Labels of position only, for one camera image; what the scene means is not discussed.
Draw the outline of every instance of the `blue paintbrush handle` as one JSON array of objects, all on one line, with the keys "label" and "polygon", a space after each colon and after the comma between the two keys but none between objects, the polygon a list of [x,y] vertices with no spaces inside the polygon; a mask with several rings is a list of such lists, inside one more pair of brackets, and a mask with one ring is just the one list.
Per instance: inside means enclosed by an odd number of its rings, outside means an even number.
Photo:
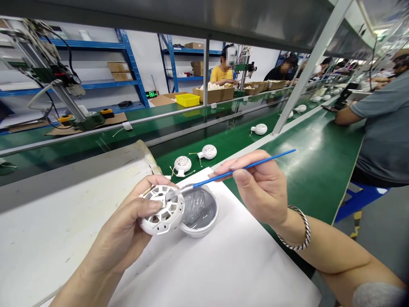
[{"label": "blue paintbrush handle", "polygon": [[[264,162],[267,162],[267,161],[270,161],[270,160],[279,158],[279,157],[281,157],[281,156],[285,156],[286,154],[290,154],[290,153],[292,153],[292,152],[295,152],[295,150],[296,150],[296,149],[291,149],[290,151],[286,151],[286,152],[280,153],[280,154],[278,154],[278,155],[276,155],[276,156],[272,156],[272,157],[270,157],[270,158],[266,158],[266,159],[264,159],[264,160],[251,163],[251,164],[249,164],[249,165],[247,165],[246,167],[243,167],[243,168],[244,168],[244,169],[252,168],[253,166],[256,166],[256,165],[262,164],[262,163],[264,163]],[[212,181],[215,181],[215,180],[219,180],[219,179],[222,179],[222,178],[231,176],[231,175],[233,175],[233,171],[229,171],[229,172],[224,173],[224,174],[222,174],[222,175],[219,175],[219,176],[216,176],[216,177],[207,179],[207,180],[202,181],[202,182],[199,182],[199,183],[195,183],[195,184],[193,185],[193,188],[197,188],[197,187],[202,186],[202,185],[205,185],[205,184],[207,184],[207,183],[209,183],[209,182],[212,182]]]}]

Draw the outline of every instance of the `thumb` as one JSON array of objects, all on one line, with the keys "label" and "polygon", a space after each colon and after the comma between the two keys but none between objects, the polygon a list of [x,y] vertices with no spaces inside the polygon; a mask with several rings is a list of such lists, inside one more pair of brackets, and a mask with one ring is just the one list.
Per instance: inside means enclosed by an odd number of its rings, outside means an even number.
[{"label": "thumb", "polygon": [[247,170],[238,169],[234,171],[233,178],[239,189],[245,192],[247,195],[254,195],[254,197],[256,197],[260,194],[260,190],[262,190],[261,187],[254,180],[253,175],[251,175]]},{"label": "thumb", "polygon": [[118,212],[118,222],[122,225],[133,224],[138,217],[148,217],[155,214],[162,206],[163,203],[160,201],[135,198]]}]

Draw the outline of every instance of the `yellow shirt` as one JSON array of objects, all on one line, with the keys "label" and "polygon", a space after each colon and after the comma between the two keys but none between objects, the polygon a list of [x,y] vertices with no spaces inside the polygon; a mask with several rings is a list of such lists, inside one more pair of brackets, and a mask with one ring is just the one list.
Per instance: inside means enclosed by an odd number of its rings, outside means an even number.
[{"label": "yellow shirt", "polygon": [[224,79],[233,79],[233,72],[231,70],[223,72],[223,70],[221,70],[219,66],[216,66],[212,69],[212,74],[210,75],[211,83]]}]

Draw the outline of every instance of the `twisted bangle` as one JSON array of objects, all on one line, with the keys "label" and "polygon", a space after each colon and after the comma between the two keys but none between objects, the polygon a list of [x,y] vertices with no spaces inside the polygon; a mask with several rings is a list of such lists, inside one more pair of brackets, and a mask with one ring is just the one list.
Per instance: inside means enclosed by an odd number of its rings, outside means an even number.
[{"label": "twisted bangle", "polygon": [[311,242],[311,229],[310,229],[310,225],[308,224],[307,217],[304,215],[304,213],[301,212],[300,209],[298,209],[297,207],[292,206],[292,205],[287,205],[287,206],[288,206],[288,208],[293,209],[295,212],[297,212],[299,215],[301,215],[302,220],[304,221],[304,225],[305,225],[305,241],[304,241],[303,244],[301,244],[299,246],[291,246],[280,235],[278,235],[278,238],[280,238],[281,242],[286,247],[288,247],[289,249],[297,252],[297,251],[306,249],[307,246],[310,244],[310,242]]}]

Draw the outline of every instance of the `yellow basket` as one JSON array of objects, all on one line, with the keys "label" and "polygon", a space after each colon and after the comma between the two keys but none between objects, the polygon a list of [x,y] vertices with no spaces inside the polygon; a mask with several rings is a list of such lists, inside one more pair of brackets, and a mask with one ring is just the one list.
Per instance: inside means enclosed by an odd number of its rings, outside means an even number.
[{"label": "yellow basket", "polygon": [[195,105],[199,105],[200,97],[193,95],[193,94],[181,94],[175,95],[176,103],[184,106],[184,107],[194,107]]}]

